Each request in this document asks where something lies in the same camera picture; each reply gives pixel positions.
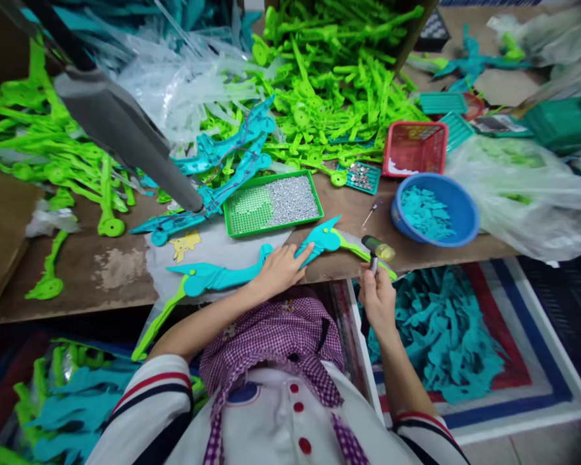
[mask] white plastic bag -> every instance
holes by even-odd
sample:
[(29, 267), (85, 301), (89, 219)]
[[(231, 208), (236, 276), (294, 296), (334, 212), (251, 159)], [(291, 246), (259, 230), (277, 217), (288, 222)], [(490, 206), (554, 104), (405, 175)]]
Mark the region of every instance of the white plastic bag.
[(79, 231), (77, 218), (69, 208), (52, 211), (50, 203), (44, 199), (37, 200), (30, 223), (26, 225), (26, 237), (51, 236), (54, 229), (62, 229), (68, 233)]
[(544, 262), (581, 255), (581, 176), (525, 139), (474, 136), (448, 156), (445, 175), (480, 211), (482, 229)]

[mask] clear plastic bag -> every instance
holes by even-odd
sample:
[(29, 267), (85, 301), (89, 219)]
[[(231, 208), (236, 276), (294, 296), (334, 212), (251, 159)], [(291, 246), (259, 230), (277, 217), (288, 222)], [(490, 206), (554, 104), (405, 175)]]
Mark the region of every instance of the clear plastic bag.
[(581, 58), (581, 6), (554, 15), (541, 14), (519, 25), (513, 15), (492, 17), (498, 37), (510, 32), (539, 67), (569, 64)]
[(448, 156), (445, 175), (480, 211), (482, 229), (537, 260), (581, 255), (581, 176), (524, 139), (475, 136)]

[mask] green tray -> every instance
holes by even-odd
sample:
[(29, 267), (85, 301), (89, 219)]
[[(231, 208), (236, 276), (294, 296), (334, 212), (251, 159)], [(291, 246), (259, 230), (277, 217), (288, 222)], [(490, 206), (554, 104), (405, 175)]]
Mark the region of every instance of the green tray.
[[(318, 208), (318, 216), (277, 226), (267, 226), (271, 218), (273, 218), (274, 212), (272, 210), (269, 192), (265, 185), (280, 179), (297, 178), (300, 176), (307, 176), (310, 181), (312, 195), (314, 195), (316, 208)], [(228, 197), (226, 202), (224, 202), (223, 208), (224, 219), (226, 220), (226, 232), (234, 239), (315, 222), (325, 216), (309, 170), (252, 178), (243, 184), (232, 196)]]

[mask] teal plastic pile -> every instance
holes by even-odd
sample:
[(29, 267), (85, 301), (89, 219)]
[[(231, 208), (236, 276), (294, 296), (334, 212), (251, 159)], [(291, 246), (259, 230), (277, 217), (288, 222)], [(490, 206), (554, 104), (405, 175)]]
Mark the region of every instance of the teal plastic pile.
[[(461, 267), (409, 273), (394, 283), (396, 327), (422, 384), (457, 404), (491, 392), (507, 357), (488, 333), (478, 300)], [(381, 359), (372, 328), (367, 338), (371, 363)]]
[(401, 203), (407, 220), (424, 236), (441, 240), (456, 234), (447, 205), (438, 201), (434, 192), (412, 186), (402, 193)]

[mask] green crate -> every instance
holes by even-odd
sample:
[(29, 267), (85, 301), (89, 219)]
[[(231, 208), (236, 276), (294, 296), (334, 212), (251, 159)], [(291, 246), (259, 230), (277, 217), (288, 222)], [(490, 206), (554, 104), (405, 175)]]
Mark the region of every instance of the green crate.
[(540, 102), (521, 122), (532, 130), (536, 142), (557, 154), (581, 149), (581, 98)]
[[(300, 176), (307, 176), (310, 181), (312, 195), (314, 195), (316, 208), (318, 208), (318, 216), (277, 226), (267, 226), (271, 218), (273, 218), (274, 211), (272, 209), (271, 199), (269, 198), (269, 191), (265, 185), (280, 179), (297, 178)], [(228, 197), (226, 202), (224, 202), (223, 208), (224, 219), (226, 220), (226, 232), (231, 238), (235, 239), (315, 222), (325, 216), (309, 170), (252, 178), (243, 184), (233, 195)]]

